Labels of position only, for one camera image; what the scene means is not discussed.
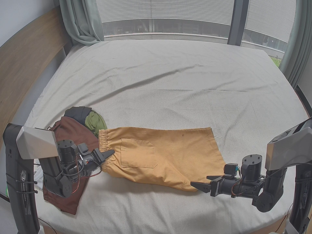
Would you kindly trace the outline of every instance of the gray-green curtain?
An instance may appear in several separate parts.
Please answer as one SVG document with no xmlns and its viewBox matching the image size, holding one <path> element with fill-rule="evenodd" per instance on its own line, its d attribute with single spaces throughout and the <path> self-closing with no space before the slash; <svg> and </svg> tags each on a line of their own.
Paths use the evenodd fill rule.
<svg viewBox="0 0 312 234">
<path fill-rule="evenodd" d="M 96 0 L 58 0 L 65 28 L 73 43 L 91 45 L 104 41 Z"/>
<path fill-rule="evenodd" d="M 293 88 L 296 88 L 312 49 L 312 0 L 296 0 L 296 14 L 284 58 L 280 63 Z"/>
</svg>

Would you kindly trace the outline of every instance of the horizontal siding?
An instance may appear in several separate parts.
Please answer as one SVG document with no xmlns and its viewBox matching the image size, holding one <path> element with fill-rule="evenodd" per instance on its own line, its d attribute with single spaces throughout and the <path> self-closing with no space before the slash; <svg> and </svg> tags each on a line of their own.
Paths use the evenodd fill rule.
<svg viewBox="0 0 312 234">
<path fill-rule="evenodd" d="M 193 40 L 193 41 L 211 41 L 218 43 L 227 43 L 227 38 L 184 34 L 184 33 L 138 33 L 138 34 L 122 34 L 105 36 L 104 41 L 111 40 L 138 40 L 138 39 L 177 39 L 177 40 Z"/>
<path fill-rule="evenodd" d="M 102 22 L 169 18 L 231 24 L 234 0 L 96 0 Z"/>
<path fill-rule="evenodd" d="M 288 42 L 296 0 L 249 0 L 245 28 Z"/>
<path fill-rule="evenodd" d="M 152 18 L 188 19 L 231 25 L 234 0 L 151 0 Z"/>
<path fill-rule="evenodd" d="M 241 46 L 247 47 L 247 48 L 253 48 L 253 49 L 261 49 L 261 50 L 264 50 L 269 56 L 278 57 L 280 59 L 282 59 L 284 56 L 283 51 L 272 49 L 267 46 L 259 45 L 259 44 L 252 43 L 252 42 L 242 41 Z"/>
</svg>

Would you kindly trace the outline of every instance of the white bed sheet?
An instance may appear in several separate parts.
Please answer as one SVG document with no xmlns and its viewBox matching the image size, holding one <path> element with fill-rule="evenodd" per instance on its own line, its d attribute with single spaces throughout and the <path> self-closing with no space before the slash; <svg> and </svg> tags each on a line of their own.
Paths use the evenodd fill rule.
<svg viewBox="0 0 312 234">
<path fill-rule="evenodd" d="M 307 119 L 264 51 L 202 41 L 127 40 L 76 46 L 37 100 L 26 126 L 47 128 L 67 108 L 90 106 L 109 128 L 212 127 L 225 162 L 265 159 L 266 144 Z M 265 174 L 264 161 L 262 173 Z M 250 199 L 210 197 L 101 173 L 75 216 L 36 195 L 38 216 L 64 233 L 249 233 L 280 219 L 293 200 L 295 169 L 268 213 Z"/>
</svg>

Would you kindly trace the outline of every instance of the brown garment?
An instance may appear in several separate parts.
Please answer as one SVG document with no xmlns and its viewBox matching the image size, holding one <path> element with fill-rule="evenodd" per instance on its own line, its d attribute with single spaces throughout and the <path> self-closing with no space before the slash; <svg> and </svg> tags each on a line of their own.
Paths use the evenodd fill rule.
<svg viewBox="0 0 312 234">
<path fill-rule="evenodd" d="M 76 145 L 86 143 L 89 150 L 99 148 L 99 140 L 95 135 L 73 118 L 63 116 L 50 130 L 54 131 L 57 141 L 71 139 Z M 78 190 L 68 198 L 63 198 L 49 192 L 43 185 L 43 198 L 58 207 L 61 211 L 75 215 L 87 182 L 88 178 L 81 178 Z M 77 184 L 73 184 L 73 191 L 77 188 Z"/>
<path fill-rule="evenodd" d="M 120 127 L 99 131 L 99 149 L 115 153 L 102 171 L 139 183 L 196 191 L 191 181 L 223 175 L 225 162 L 211 128 L 155 130 Z"/>
</svg>

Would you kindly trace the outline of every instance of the wooden headboard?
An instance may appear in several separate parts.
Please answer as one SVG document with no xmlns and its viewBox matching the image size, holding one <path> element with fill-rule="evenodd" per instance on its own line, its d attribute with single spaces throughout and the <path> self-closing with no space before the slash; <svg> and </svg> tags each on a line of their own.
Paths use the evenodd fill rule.
<svg viewBox="0 0 312 234">
<path fill-rule="evenodd" d="M 58 6 L 30 22 L 0 47 L 0 147 L 3 131 L 28 90 L 69 41 Z"/>
</svg>

